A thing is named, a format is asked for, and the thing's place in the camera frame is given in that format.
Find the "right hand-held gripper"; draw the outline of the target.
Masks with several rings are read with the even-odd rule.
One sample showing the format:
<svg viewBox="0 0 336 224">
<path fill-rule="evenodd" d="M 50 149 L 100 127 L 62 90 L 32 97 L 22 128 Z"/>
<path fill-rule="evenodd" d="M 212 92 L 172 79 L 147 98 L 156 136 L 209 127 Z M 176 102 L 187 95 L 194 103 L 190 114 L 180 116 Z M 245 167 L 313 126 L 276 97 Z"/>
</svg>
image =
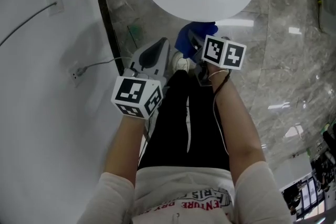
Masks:
<svg viewBox="0 0 336 224">
<path fill-rule="evenodd" d="M 246 45 L 233 42 L 227 37 L 207 35 L 205 39 L 202 39 L 192 31 L 188 32 L 188 38 L 196 49 L 192 59 L 196 63 L 195 76 L 201 87 L 211 85 L 208 79 L 208 63 L 221 69 L 240 70 L 242 68 Z"/>
</svg>

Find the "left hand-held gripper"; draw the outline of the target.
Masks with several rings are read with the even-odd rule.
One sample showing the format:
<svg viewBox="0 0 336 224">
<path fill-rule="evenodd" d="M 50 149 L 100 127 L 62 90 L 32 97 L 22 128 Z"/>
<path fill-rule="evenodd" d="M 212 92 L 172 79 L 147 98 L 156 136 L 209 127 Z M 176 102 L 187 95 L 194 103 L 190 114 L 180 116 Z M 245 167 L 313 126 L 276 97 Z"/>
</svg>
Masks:
<svg viewBox="0 0 336 224">
<path fill-rule="evenodd" d="M 148 120 L 163 99 L 170 43 L 163 37 L 139 48 L 118 76 L 111 102 L 127 116 Z"/>
</svg>

